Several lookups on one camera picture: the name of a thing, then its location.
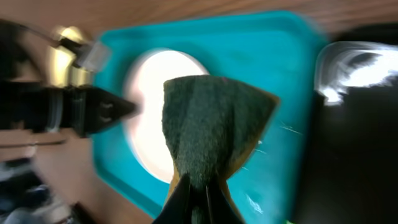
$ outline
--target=tray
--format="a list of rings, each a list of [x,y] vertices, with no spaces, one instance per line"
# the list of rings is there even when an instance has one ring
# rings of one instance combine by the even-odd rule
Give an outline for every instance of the tray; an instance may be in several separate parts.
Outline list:
[[[105,32],[111,57],[95,85],[118,96],[132,63],[144,52],[185,52],[212,75],[235,78],[281,99],[252,157],[228,180],[248,223],[282,223],[288,217],[312,104],[315,60],[326,45],[301,17],[276,11],[171,22]],[[97,174],[156,217],[169,185],[148,174],[133,156],[119,123],[93,136]]]

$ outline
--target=wooden surface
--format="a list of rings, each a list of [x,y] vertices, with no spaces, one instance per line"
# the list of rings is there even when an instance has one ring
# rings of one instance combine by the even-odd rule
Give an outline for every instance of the wooden surface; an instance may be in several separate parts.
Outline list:
[[[398,21],[398,0],[0,0],[0,17],[50,32],[77,26],[88,35],[119,27],[242,12],[286,9],[339,33],[375,22]],[[44,65],[46,43],[26,40]],[[40,147],[35,163],[42,177],[68,202],[81,201],[99,223],[150,223],[136,206],[104,184],[93,171],[91,143],[71,136],[67,144]]]

